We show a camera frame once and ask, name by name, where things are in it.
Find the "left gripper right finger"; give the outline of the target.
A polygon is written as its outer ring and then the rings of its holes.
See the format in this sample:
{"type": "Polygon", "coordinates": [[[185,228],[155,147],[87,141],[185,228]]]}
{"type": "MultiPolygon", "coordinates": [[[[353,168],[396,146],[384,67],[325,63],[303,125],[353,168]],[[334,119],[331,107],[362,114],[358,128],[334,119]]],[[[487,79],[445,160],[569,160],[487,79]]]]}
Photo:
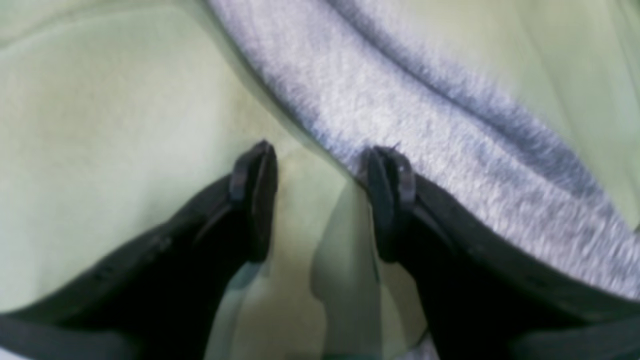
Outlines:
{"type": "Polygon", "coordinates": [[[364,153],[379,257],[416,283],[441,360],[637,360],[639,304],[508,243],[388,146],[364,153]]]}

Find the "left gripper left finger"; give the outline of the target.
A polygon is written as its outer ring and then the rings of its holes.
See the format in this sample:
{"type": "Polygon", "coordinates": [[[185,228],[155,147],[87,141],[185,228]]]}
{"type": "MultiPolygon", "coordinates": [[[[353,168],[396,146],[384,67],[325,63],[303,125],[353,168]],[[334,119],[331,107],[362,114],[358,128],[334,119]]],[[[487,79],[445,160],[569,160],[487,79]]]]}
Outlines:
{"type": "Polygon", "coordinates": [[[1,314],[3,360],[201,360],[227,285],[269,253],[278,161],[263,140],[167,221],[1,314]]]}

